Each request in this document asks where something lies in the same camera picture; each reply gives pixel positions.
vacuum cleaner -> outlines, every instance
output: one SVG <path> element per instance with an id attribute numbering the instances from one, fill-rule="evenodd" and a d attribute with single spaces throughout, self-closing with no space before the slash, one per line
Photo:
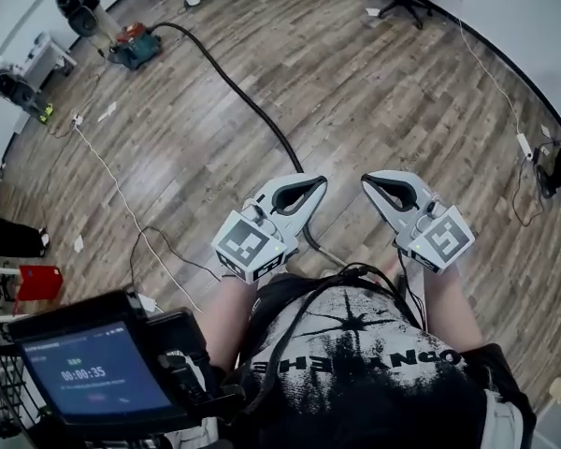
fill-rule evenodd
<path id="1" fill-rule="evenodd" d="M 79 36 L 89 38 L 100 33 L 94 13 L 86 7 L 84 0 L 56 0 L 56 5 L 66 16 L 68 25 Z M 110 62 L 137 70 L 140 66 L 162 52 L 161 38 L 153 36 L 143 23 L 133 23 L 122 29 L 116 41 L 111 41 L 108 55 L 101 49 L 98 52 Z"/>

power cord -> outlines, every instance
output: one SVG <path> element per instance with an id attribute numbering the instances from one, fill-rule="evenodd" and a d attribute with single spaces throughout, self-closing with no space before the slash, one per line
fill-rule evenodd
<path id="1" fill-rule="evenodd" d="M 396 254 L 397 254 L 397 257 L 399 258 L 399 263 L 401 264 L 401 268 L 403 269 L 403 279 L 405 281 L 405 287 L 407 288 L 408 292 L 410 293 L 411 300 L 413 301 L 413 304 L 415 304 L 416 309 L 420 313 L 420 320 L 422 321 L 422 329 L 424 331 L 427 331 L 428 326 L 427 326 L 427 323 L 426 323 L 424 303 L 422 302 L 422 300 L 417 295 L 415 295 L 413 293 L 413 291 L 411 291 L 410 278 L 408 276 L 408 271 L 405 268 L 405 263 L 403 262 L 403 254 L 399 250 L 396 251 Z"/>
<path id="2" fill-rule="evenodd" d="M 289 155 L 289 158 L 291 159 L 291 163 L 293 163 L 293 166 L 295 167 L 295 171 L 297 173 L 305 173 L 303 167 L 301 166 L 301 163 L 299 162 L 299 159 L 297 158 L 295 150 L 291 146 L 291 143 L 289 143 L 289 140 L 287 139 L 287 137 L 282 133 L 281 129 L 272 121 L 272 119 L 268 116 L 268 114 L 265 111 L 263 111 L 245 92 L 243 92 L 243 90 L 241 90 L 241 88 L 233 80 L 231 80 L 231 78 L 226 74 L 226 72 L 224 72 L 224 70 L 221 68 L 221 66 L 218 64 L 218 62 L 214 59 L 214 57 L 210 54 L 210 52 L 206 49 L 206 47 L 204 47 L 202 42 L 199 41 L 199 39 L 194 34 L 192 34 L 189 30 L 183 28 L 180 25 L 177 25 L 177 24 L 171 23 L 171 22 L 156 23 L 152 28 L 149 29 L 149 32 L 152 33 L 154 30 L 156 30 L 157 28 L 161 28 L 161 27 L 174 28 L 175 30 L 177 30 L 179 32 L 182 32 L 184 35 L 186 35 L 187 37 L 189 37 L 193 41 L 193 43 L 203 53 L 203 55 L 208 59 L 208 61 L 211 63 L 211 65 L 214 67 L 214 69 L 218 72 L 218 74 L 221 76 L 221 78 L 226 82 L 226 84 L 228 86 L 230 86 L 231 89 L 236 94 L 238 94 L 239 97 L 245 103 L 247 103 L 247 105 L 253 111 L 255 111 L 255 113 L 260 118 L 262 118 L 262 120 L 264 120 L 264 122 L 272 130 L 272 133 L 274 133 L 274 135 L 277 137 L 280 144 L 282 145 L 282 148 L 284 148 L 284 150 Z M 331 254 L 329 251 L 327 251 L 325 248 L 323 248 L 313 238 L 313 236 L 309 232 L 309 225 L 308 224 L 306 224 L 303 227 L 303 236 L 306 239 L 306 241 L 308 242 L 309 246 L 311 246 L 314 250 L 316 250 L 319 253 L 322 253 L 324 256 L 326 256 L 328 259 L 330 259 L 333 263 L 335 263 L 335 264 L 337 264 L 341 267 L 346 266 L 346 263 L 344 261 L 342 261 L 341 259 L 339 259 L 336 256 L 334 256 L 333 254 Z"/>
<path id="3" fill-rule="evenodd" d="M 181 256 L 179 253 L 177 253 L 173 248 L 172 245 L 170 244 L 170 241 L 168 240 L 168 238 L 166 237 L 164 231 L 154 227 L 154 226 L 145 226 L 143 228 L 143 232 L 145 233 L 146 230 L 151 230 L 151 231 L 155 231 L 156 233 L 158 233 L 165 241 L 166 246 L 168 247 L 168 250 L 173 253 L 178 259 L 180 259 L 183 263 L 187 263 L 188 265 L 192 265 L 195 266 L 196 268 L 200 268 L 203 269 L 205 271 L 207 271 L 212 278 L 214 278 L 216 281 L 220 281 L 221 279 L 216 276 L 209 268 L 206 268 L 205 266 L 201 266 L 199 264 L 197 264 L 194 261 L 190 261 L 189 259 L 184 258 L 183 256 Z M 133 284 L 133 286 L 135 286 L 135 268 L 134 268 L 134 263 L 133 263 L 133 257 L 135 255 L 135 249 L 137 248 L 137 245 L 139 244 L 139 240 L 141 239 L 141 233 L 139 233 L 137 235 L 137 239 L 135 240 L 135 244 L 133 245 L 133 249 L 131 250 L 131 257 L 129 258 L 129 267 L 131 269 L 131 283 Z"/>
<path id="4" fill-rule="evenodd" d="M 106 169 L 106 171 L 108 172 L 109 176 L 112 178 L 112 180 L 114 181 L 114 184 L 116 186 L 116 191 L 119 193 L 119 195 L 122 198 L 122 202 L 124 203 L 124 206 L 127 208 L 127 211 L 129 212 L 129 214 L 132 216 L 133 218 L 133 222 L 135 223 L 135 226 L 137 227 L 137 230 L 139 231 L 139 235 L 143 237 L 143 239 L 146 241 L 146 244 L 148 245 L 148 248 L 150 248 L 151 253 L 154 255 L 154 257 L 158 260 L 158 263 L 160 263 L 160 266 L 162 266 L 162 268 L 164 269 L 166 275 L 170 278 L 170 280 L 181 290 L 181 292 L 187 296 L 187 298 L 189 299 L 189 301 L 191 302 L 192 306 L 195 308 L 196 311 L 199 312 L 203 312 L 196 304 L 195 301 L 193 300 L 193 298 L 191 297 L 191 295 L 187 292 L 187 290 L 185 290 L 185 288 L 175 279 L 175 277 L 172 275 L 172 273 L 170 272 L 170 270 L 168 269 L 168 267 L 165 265 L 164 261 L 160 258 L 160 256 L 158 255 L 158 253 L 156 251 L 154 251 L 154 249 L 151 247 L 150 241 L 148 240 L 148 237 L 146 236 L 145 231 L 141 228 L 141 226 L 139 226 L 139 222 L 137 221 L 137 217 L 136 215 L 133 213 L 133 211 L 131 210 L 131 208 L 129 207 L 129 203 L 127 202 L 127 198 L 125 197 L 124 193 L 121 190 L 121 186 L 119 185 L 119 181 L 116 179 L 116 177 L 112 174 L 112 171 L 110 170 L 110 167 L 108 166 L 108 164 L 102 159 L 102 157 L 99 155 L 99 153 L 94 150 L 94 147 L 92 146 L 92 143 L 90 143 L 90 141 L 85 137 L 85 135 L 83 135 L 83 133 L 81 132 L 81 130 L 79 130 L 78 127 L 78 123 L 77 121 L 75 121 L 75 124 L 73 126 L 73 129 L 79 133 L 79 135 L 83 138 L 83 141 L 85 141 L 85 143 L 87 144 L 87 146 L 89 147 L 90 151 L 95 155 L 95 157 L 100 161 L 100 163 L 102 164 L 102 166 Z"/>
<path id="5" fill-rule="evenodd" d="M 557 146 L 559 143 L 561 143 L 561 139 L 560 140 L 551 139 L 551 141 L 547 141 L 546 143 L 542 143 L 539 147 L 537 147 L 536 152 L 538 152 L 538 155 L 539 155 L 542 148 L 544 148 L 548 145 Z M 536 182 L 536 192 L 537 192 L 537 195 L 539 197 L 540 211 L 533 214 L 530 217 L 529 221 L 525 222 L 523 220 L 523 218 L 520 216 L 520 214 L 517 212 L 517 209 L 515 208 L 515 199 L 517 198 L 517 195 L 520 192 L 520 189 L 522 187 L 522 174 L 524 173 L 524 166 L 525 166 L 526 163 L 530 163 L 530 162 L 524 158 L 522 160 L 522 164 L 520 165 L 520 171 L 519 171 L 519 174 L 518 174 L 518 177 L 517 177 L 517 188 L 515 189 L 515 192 L 513 193 L 513 198 L 511 199 L 511 208 L 513 209 L 513 213 L 515 214 L 515 217 L 520 222 L 520 225 L 522 225 L 525 228 L 528 228 L 530 225 L 532 225 L 532 222 L 536 218 L 538 218 L 539 216 L 541 216 L 542 213 L 544 213 L 544 203 L 542 202 L 542 193 L 540 192 L 538 165 L 537 165 L 537 162 L 532 161 L 531 162 L 532 163 L 532 170 L 534 172 L 534 180 Z"/>

wire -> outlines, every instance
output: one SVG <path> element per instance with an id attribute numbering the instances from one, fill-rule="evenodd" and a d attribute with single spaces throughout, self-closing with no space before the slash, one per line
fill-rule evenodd
<path id="1" fill-rule="evenodd" d="M 561 143 L 561 139 L 552 139 L 551 138 L 551 141 L 547 141 L 546 143 L 542 143 L 538 147 L 538 151 L 540 152 L 542 150 L 542 148 L 544 148 L 546 146 L 549 146 L 549 145 L 558 146 L 559 143 Z M 522 219 L 522 217 L 519 215 L 519 213 L 517 212 L 517 209 L 515 208 L 515 198 L 517 197 L 517 195 L 520 192 L 520 189 L 522 187 L 522 173 L 524 172 L 524 165 L 525 165 L 526 161 L 528 161 L 528 160 L 526 160 L 524 158 L 522 160 L 522 164 L 520 165 L 520 172 L 519 172 L 519 175 L 518 175 L 518 178 L 517 178 L 517 188 L 515 190 L 515 193 L 513 193 L 513 198 L 511 199 L 511 207 L 513 208 L 513 213 L 515 214 L 515 217 L 517 218 L 517 220 L 520 222 L 520 225 L 522 225 L 523 227 L 529 227 L 530 225 L 532 225 L 532 222 L 544 212 L 544 204 L 542 203 L 542 194 L 540 192 L 540 179 L 539 179 L 539 174 L 538 174 L 538 165 L 536 163 L 534 163 L 534 165 L 533 165 L 533 170 L 534 170 L 534 179 L 536 181 L 537 194 L 539 196 L 540 211 L 538 213 L 532 215 L 530 217 L 530 221 L 528 221 L 526 223 Z"/>
<path id="2" fill-rule="evenodd" d="M 523 227 L 529 227 L 530 225 L 532 225 L 532 222 L 538 218 L 539 216 L 541 216 L 541 214 L 544 212 L 544 205 L 542 204 L 542 195 L 540 194 L 540 185 L 539 185 L 539 177 L 537 174 L 537 169 L 536 166 L 534 166 L 534 178 L 536 180 L 536 188 L 537 188 L 537 193 L 539 196 L 539 203 L 540 203 L 540 211 L 538 213 L 535 213 L 532 215 L 532 217 L 530 218 L 530 221 L 525 222 L 522 217 L 519 215 L 519 213 L 517 212 L 517 209 L 515 208 L 515 198 L 517 197 L 517 194 L 520 192 L 520 188 L 522 187 L 522 173 L 524 172 L 524 165 L 525 163 L 527 163 L 528 160 L 526 160 L 525 158 L 522 160 L 522 164 L 520 165 L 520 171 L 519 171 L 519 175 L 517 177 L 517 189 L 515 190 L 515 193 L 513 193 L 513 199 L 511 200 L 511 207 L 513 208 L 513 212 L 515 213 L 515 217 L 518 219 L 518 221 L 520 222 L 520 224 Z"/>
<path id="3" fill-rule="evenodd" d="M 148 237 L 146 236 L 145 232 L 143 229 L 141 229 L 141 226 L 139 226 L 139 222 L 137 221 L 137 217 L 135 216 L 135 214 L 133 213 L 133 211 L 131 210 L 131 208 L 129 207 L 129 203 L 127 202 L 127 198 L 125 197 L 124 193 L 121 190 L 121 186 L 119 185 L 119 181 L 116 179 L 116 177 L 112 174 L 112 171 L 110 170 L 110 167 L 107 165 L 107 163 L 102 159 L 102 157 L 98 154 L 98 152 L 96 150 L 94 150 L 94 147 L 92 146 L 92 143 L 90 143 L 90 141 L 85 137 L 85 135 L 83 135 L 83 133 L 81 132 L 81 130 L 79 130 L 79 127 L 77 126 L 77 124 L 75 123 L 73 126 L 74 130 L 79 133 L 79 135 L 83 138 L 83 140 L 85 141 L 85 143 L 87 144 L 87 146 L 89 147 L 90 151 L 95 155 L 95 157 L 100 161 L 100 163 L 104 166 L 104 168 L 106 169 L 106 171 L 108 172 L 108 174 L 110 175 L 110 177 L 112 178 L 112 180 L 114 181 L 114 184 L 116 185 L 116 191 L 119 193 L 119 195 L 121 195 L 122 198 L 122 202 L 124 203 L 124 206 L 127 208 L 127 211 L 129 212 L 129 214 L 133 217 L 133 222 L 135 223 L 135 226 L 137 227 L 137 230 L 139 231 L 139 234 L 141 236 L 143 236 L 143 239 L 146 241 L 146 244 L 148 245 L 148 248 L 150 248 L 151 253 L 154 255 L 154 257 L 158 260 L 158 263 L 160 263 L 160 266 L 162 266 L 162 268 L 164 269 L 166 275 L 170 278 L 170 280 L 182 291 L 182 293 L 187 296 L 187 298 L 189 299 L 189 301 L 191 302 L 192 306 L 199 312 L 203 312 L 196 304 L 195 301 L 192 299 L 192 297 L 189 295 L 189 293 L 185 290 L 185 288 L 183 288 L 179 282 L 175 279 L 175 277 L 172 275 L 172 273 L 170 272 L 170 270 L 168 269 L 168 267 L 165 265 L 164 261 L 160 258 L 160 256 L 158 255 L 158 253 L 156 251 L 154 251 L 154 249 L 151 247 L 150 242 L 148 241 Z"/>
<path id="4" fill-rule="evenodd" d="M 511 107 L 511 111 L 513 112 L 513 116 L 515 116 L 515 132 L 518 135 L 521 135 L 521 132 L 520 132 L 520 118 L 517 114 L 517 111 L 515 111 L 515 107 L 513 106 L 513 103 L 511 102 L 511 99 L 505 93 L 505 91 L 499 86 L 499 84 L 496 82 L 495 77 L 493 77 L 493 75 L 486 69 L 486 67 L 484 66 L 484 64 L 482 63 L 482 61 L 478 57 L 478 55 L 476 53 L 474 53 L 474 50 L 472 50 L 471 47 L 469 46 L 469 43 L 466 40 L 466 37 L 464 36 L 464 27 L 463 27 L 463 24 L 461 23 L 461 19 L 458 18 L 457 21 L 459 22 L 459 33 L 461 34 L 461 37 L 464 40 L 464 43 L 466 44 L 467 49 L 469 50 L 469 52 L 472 55 L 474 55 L 474 58 L 478 62 L 478 65 L 480 65 L 480 67 L 482 68 L 482 70 L 484 70 L 486 75 L 488 75 L 490 77 L 490 79 L 493 81 L 493 83 L 496 86 L 496 89 L 499 90 L 503 94 L 503 96 L 505 96 L 505 98 L 507 98 L 509 106 Z"/>
<path id="5" fill-rule="evenodd" d="M 172 245 L 170 244 L 170 241 L 168 240 L 168 238 L 166 237 L 165 233 L 162 230 L 160 230 L 160 229 L 158 229 L 154 226 L 145 226 L 143 228 L 143 232 L 145 233 L 145 231 L 147 229 L 150 229 L 152 231 L 155 231 L 155 232 L 159 233 L 160 236 L 162 236 L 162 238 L 166 242 L 166 246 L 168 246 L 168 250 L 171 253 L 173 253 L 178 259 L 180 259 L 183 263 L 187 263 L 188 265 L 192 265 L 192 266 L 195 266 L 196 268 L 203 269 L 203 270 L 207 271 L 212 276 L 212 278 L 214 278 L 216 281 L 218 281 L 218 282 L 220 281 L 220 278 L 218 276 L 216 276 L 209 268 L 201 266 L 194 261 L 190 261 L 189 259 L 184 258 L 179 253 L 177 253 L 175 250 L 173 250 Z M 133 256 L 135 255 L 135 249 L 137 248 L 137 245 L 139 244 L 140 239 L 141 239 L 141 233 L 139 233 L 137 235 L 137 239 L 135 241 L 135 244 L 133 245 L 133 249 L 131 250 L 131 257 L 129 258 L 129 266 L 131 267 L 131 282 L 133 283 L 133 286 L 135 286 L 135 269 L 133 267 Z"/>
<path id="6" fill-rule="evenodd" d="M 95 90 L 97 90 L 97 87 L 100 84 L 100 79 L 102 78 L 102 75 L 104 75 L 105 71 L 106 71 L 106 69 L 104 69 L 102 71 L 102 73 L 95 73 L 88 79 L 88 80 L 90 80 L 92 78 L 95 78 L 95 84 L 93 85 L 92 90 L 90 91 L 89 99 L 83 104 L 83 106 L 81 107 L 81 110 L 80 111 L 75 110 L 76 116 L 80 115 L 80 114 L 83 114 L 83 112 L 90 105 L 90 103 L 92 103 L 94 101 L 94 98 L 95 98 L 95 95 L 96 95 Z M 56 139 L 70 137 L 73 134 L 73 124 L 75 124 L 74 120 L 72 120 L 70 125 L 68 126 L 68 131 L 64 132 L 61 135 L 58 135 L 58 128 L 56 128 L 53 132 L 49 131 L 48 135 L 50 135 L 51 137 L 55 137 Z"/>
<path id="7" fill-rule="evenodd" d="M 311 305 L 311 303 L 314 301 L 314 299 L 316 299 L 319 295 L 321 295 L 325 289 L 328 289 L 336 285 L 340 279 L 340 276 L 341 274 L 339 273 L 339 275 L 330 277 L 328 280 L 324 281 L 316 289 L 314 289 L 306 298 L 306 300 L 303 302 L 303 304 L 297 311 L 297 314 L 293 318 L 293 321 L 291 322 L 287 330 L 284 332 L 284 334 L 280 337 L 279 341 L 275 344 L 274 349 L 270 354 L 270 359 L 266 367 L 266 374 L 264 376 L 264 381 L 262 382 L 262 385 L 260 387 L 260 391 L 258 392 L 257 396 L 254 398 L 254 400 L 249 404 L 249 406 L 247 406 L 242 411 L 242 413 L 244 414 L 253 413 L 264 401 L 266 396 L 270 393 L 270 391 L 274 387 L 275 382 L 277 381 L 277 377 L 278 377 L 277 374 L 279 370 L 278 366 L 279 363 L 281 362 L 282 354 L 284 353 L 284 350 L 287 348 L 287 345 L 289 344 L 289 341 L 291 340 L 291 337 L 293 336 L 293 333 L 295 332 L 297 325 L 299 325 L 301 318 L 303 317 L 303 315 L 305 314 L 306 310 Z"/>
<path id="8" fill-rule="evenodd" d="M 422 302 L 422 300 L 417 295 L 413 294 L 413 291 L 411 291 L 410 278 L 408 276 L 408 271 L 405 268 L 405 263 L 403 262 L 403 254 L 399 250 L 397 250 L 396 255 L 399 258 L 399 263 L 401 264 L 401 268 L 403 269 L 403 278 L 405 280 L 405 287 L 407 288 L 408 292 L 410 293 L 411 299 L 413 300 L 413 304 L 415 304 L 415 307 L 417 308 L 418 312 L 420 313 L 420 320 L 422 321 L 422 329 L 424 331 L 427 331 L 428 327 L 427 327 L 427 324 L 426 324 L 424 303 Z"/>
<path id="9" fill-rule="evenodd" d="M 291 146 L 291 143 L 289 143 L 289 140 L 287 139 L 287 137 L 282 133 L 281 129 L 272 121 L 272 119 L 268 116 L 268 114 L 265 111 L 263 111 L 245 92 L 243 92 L 243 90 L 241 90 L 241 88 L 234 81 L 231 80 L 231 78 L 224 72 L 224 70 L 221 68 L 221 66 L 218 64 L 218 62 L 214 59 L 214 57 L 210 54 L 210 52 L 206 49 L 206 47 L 204 47 L 202 42 L 199 41 L 199 39 L 194 34 L 192 34 L 189 30 L 183 28 L 180 25 L 176 25 L 175 23 L 170 23 L 170 22 L 156 23 L 152 28 L 149 29 L 149 32 L 151 33 L 156 28 L 160 28 L 160 27 L 163 27 L 163 26 L 174 28 L 175 30 L 178 30 L 179 32 L 182 32 L 184 35 L 186 35 L 187 37 L 189 37 L 193 41 L 193 43 L 204 54 L 204 56 L 208 59 L 208 61 L 211 63 L 211 65 L 214 67 L 214 69 L 218 72 L 218 74 L 226 82 L 226 84 L 228 86 L 230 86 L 231 89 L 236 94 L 238 94 L 239 97 L 245 103 L 247 103 L 247 105 L 253 111 L 255 111 L 255 113 L 260 118 L 262 118 L 262 120 L 264 120 L 264 122 L 272 130 L 272 132 L 277 137 L 277 139 L 279 140 L 279 142 L 282 145 L 282 147 L 284 148 L 284 150 L 289 155 L 289 158 L 291 159 L 291 163 L 293 163 L 293 166 L 295 167 L 295 171 L 297 173 L 305 173 L 303 167 L 301 166 L 301 163 L 299 162 L 299 159 L 297 158 L 295 150 Z M 303 236 L 306 239 L 306 241 L 308 242 L 309 246 L 311 246 L 314 250 L 316 250 L 319 253 L 322 253 L 324 256 L 326 256 L 328 259 L 330 259 L 333 263 L 339 264 L 340 266 L 345 266 L 344 262 L 342 262 L 336 256 L 332 255 L 329 251 L 327 251 L 325 248 L 323 248 L 313 238 L 313 236 L 309 232 L 309 224 L 306 224 L 303 227 Z"/>
<path id="10" fill-rule="evenodd" d="M 372 274 L 376 274 L 377 276 L 380 276 L 380 278 L 386 283 L 386 285 L 389 288 L 389 291 L 387 291 L 387 292 L 389 294 L 391 294 L 394 297 L 394 299 L 402 305 L 402 307 L 399 308 L 399 309 L 410 320 L 410 324 L 414 327 L 419 328 L 419 329 L 424 329 L 422 326 L 420 326 L 420 323 L 418 323 L 418 320 L 413 315 L 413 312 L 411 311 L 410 306 L 408 305 L 407 301 L 405 300 L 405 298 L 403 298 L 403 296 L 401 296 L 401 293 L 399 293 L 398 289 L 395 287 L 393 282 L 382 271 L 380 271 L 378 268 L 374 268 L 373 266 L 368 265 L 366 263 L 354 262 L 354 263 L 350 263 L 349 265 L 347 265 L 338 274 L 339 275 L 343 274 L 344 271 L 346 271 L 347 269 L 349 269 L 352 266 L 359 266 L 361 268 L 364 268 L 367 272 L 370 272 Z M 404 277 L 407 280 L 407 272 L 405 271 L 405 267 L 403 267 L 403 269 L 404 269 Z"/>

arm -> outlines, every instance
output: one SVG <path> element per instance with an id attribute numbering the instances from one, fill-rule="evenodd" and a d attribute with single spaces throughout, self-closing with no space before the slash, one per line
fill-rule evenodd
<path id="1" fill-rule="evenodd" d="M 230 372 L 235 366 L 239 346 L 250 322 L 257 284 L 239 278 L 223 278 L 218 294 L 204 312 L 195 316 L 206 339 L 212 366 Z"/>
<path id="2" fill-rule="evenodd" d="M 451 265 L 440 275 L 425 268 L 424 296 L 431 334 L 458 353 L 484 345 L 476 316 L 464 296 L 457 266 Z"/>

electrical outlet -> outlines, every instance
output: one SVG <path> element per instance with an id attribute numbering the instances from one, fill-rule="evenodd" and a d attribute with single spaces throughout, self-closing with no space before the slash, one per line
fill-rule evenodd
<path id="1" fill-rule="evenodd" d="M 523 133 L 518 133 L 517 142 L 522 149 L 522 153 L 524 154 L 525 159 L 531 161 L 532 149 L 530 148 L 530 145 L 528 144 L 527 139 L 525 139 L 525 135 Z"/>

